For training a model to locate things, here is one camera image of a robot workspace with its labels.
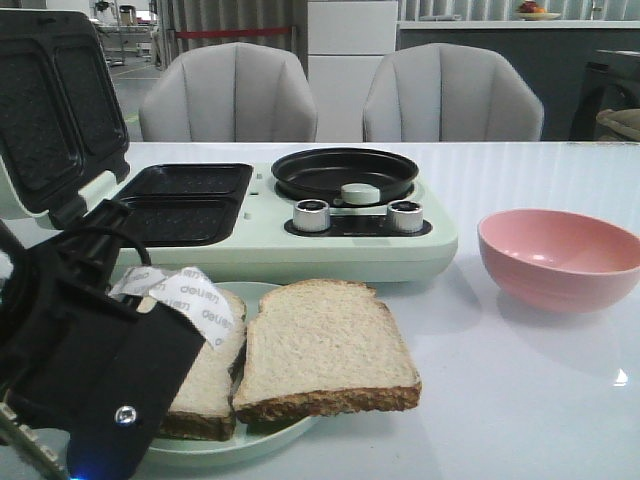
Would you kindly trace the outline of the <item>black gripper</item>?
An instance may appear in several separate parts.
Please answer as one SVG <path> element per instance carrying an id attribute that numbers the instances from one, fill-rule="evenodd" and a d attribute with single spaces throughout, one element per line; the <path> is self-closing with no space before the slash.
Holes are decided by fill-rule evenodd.
<path id="1" fill-rule="evenodd" d="M 31 248 L 1 228 L 1 395 L 22 422 L 68 430 L 86 391 L 68 373 L 79 332 L 108 304 L 121 248 L 150 255 L 125 229 L 131 208 L 114 200 Z M 98 377 L 73 428 L 73 479 L 128 479 L 156 436 L 202 346 L 219 348 L 235 320 L 200 269 L 129 268 L 109 292 L 137 301 L 138 322 Z"/>

